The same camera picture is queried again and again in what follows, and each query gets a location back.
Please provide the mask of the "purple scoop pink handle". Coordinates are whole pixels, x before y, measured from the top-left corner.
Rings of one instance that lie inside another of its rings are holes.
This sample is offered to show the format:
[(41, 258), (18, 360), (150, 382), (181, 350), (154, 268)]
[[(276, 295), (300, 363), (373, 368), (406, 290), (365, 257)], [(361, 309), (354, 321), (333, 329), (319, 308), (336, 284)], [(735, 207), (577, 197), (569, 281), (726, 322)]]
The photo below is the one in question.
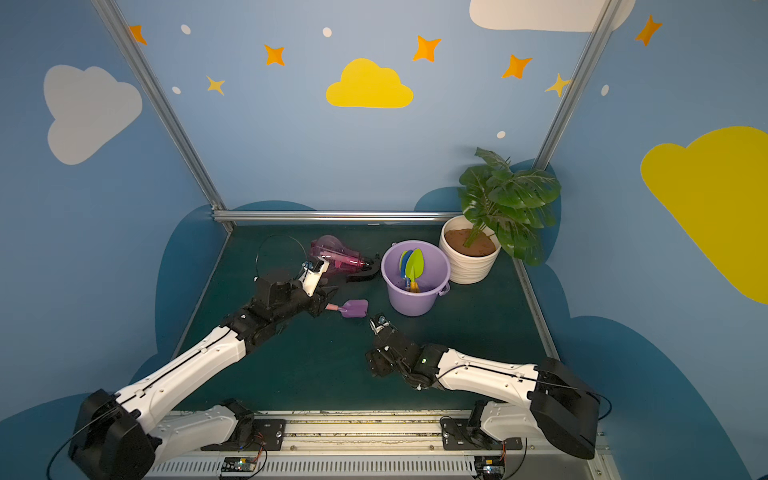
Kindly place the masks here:
[(338, 312), (343, 318), (365, 318), (368, 314), (369, 302), (364, 299), (348, 300), (342, 305), (328, 303), (325, 309)]

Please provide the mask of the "purple plastic bucket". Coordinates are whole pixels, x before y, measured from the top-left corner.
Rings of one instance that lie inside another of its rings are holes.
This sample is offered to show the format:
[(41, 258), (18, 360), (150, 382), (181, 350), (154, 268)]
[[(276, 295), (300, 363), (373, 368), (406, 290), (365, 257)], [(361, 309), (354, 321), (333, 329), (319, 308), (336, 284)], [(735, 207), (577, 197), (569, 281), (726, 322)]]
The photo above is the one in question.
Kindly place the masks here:
[(381, 265), (392, 307), (402, 315), (419, 317), (450, 291), (451, 267), (437, 246), (419, 240), (394, 243)]

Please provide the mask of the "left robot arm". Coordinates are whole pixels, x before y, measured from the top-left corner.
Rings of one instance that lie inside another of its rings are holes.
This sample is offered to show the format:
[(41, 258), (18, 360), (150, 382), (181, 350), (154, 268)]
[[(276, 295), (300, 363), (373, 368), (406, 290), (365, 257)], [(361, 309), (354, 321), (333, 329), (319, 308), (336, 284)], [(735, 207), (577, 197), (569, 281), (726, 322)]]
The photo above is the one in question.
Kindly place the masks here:
[(63, 446), (69, 459), (90, 479), (142, 479), (176, 456), (230, 441), (250, 416), (241, 407), (214, 406), (181, 422), (166, 417), (208, 380), (280, 333), (295, 315), (319, 316), (337, 291), (320, 273), (287, 281), (258, 279), (252, 299), (189, 350), (115, 393), (99, 389), (89, 395)]

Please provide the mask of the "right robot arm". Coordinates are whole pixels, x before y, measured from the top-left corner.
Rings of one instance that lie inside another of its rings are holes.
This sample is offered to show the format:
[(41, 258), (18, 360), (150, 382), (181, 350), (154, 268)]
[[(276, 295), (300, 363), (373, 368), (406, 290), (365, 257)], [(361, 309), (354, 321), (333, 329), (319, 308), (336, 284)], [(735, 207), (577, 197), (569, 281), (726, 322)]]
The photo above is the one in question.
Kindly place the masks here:
[(573, 457), (595, 456), (601, 396), (557, 359), (505, 364), (437, 344), (419, 345), (384, 318), (369, 322), (366, 353), (377, 377), (399, 374), (415, 390), (465, 391), (488, 402), (475, 409), (470, 430), (501, 442), (541, 434)]

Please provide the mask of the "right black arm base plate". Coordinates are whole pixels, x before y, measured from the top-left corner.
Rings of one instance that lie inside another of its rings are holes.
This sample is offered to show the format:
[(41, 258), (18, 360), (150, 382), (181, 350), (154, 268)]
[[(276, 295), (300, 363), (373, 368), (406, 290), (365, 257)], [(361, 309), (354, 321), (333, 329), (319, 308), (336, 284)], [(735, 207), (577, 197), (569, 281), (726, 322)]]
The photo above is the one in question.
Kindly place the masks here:
[(455, 419), (445, 415), (440, 418), (439, 425), (443, 449), (446, 451), (501, 451), (504, 447), (512, 451), (522, 451), (524, 447), (521, 437), (513, 437), (505, 441), (496, 440), (478, 426), (471, 425), (465, 418)]

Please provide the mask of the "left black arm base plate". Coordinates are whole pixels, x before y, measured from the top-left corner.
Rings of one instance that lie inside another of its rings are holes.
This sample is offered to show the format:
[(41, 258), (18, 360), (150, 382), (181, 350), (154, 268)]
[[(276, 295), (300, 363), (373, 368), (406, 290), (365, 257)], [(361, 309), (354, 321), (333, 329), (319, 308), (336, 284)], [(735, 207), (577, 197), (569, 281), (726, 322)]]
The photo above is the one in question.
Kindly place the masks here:
[(234, 432), (221, 443), (206, 445), (201, 451), (280, 451), (285, 434), (284, 419), (244, 418), (238, 421)]

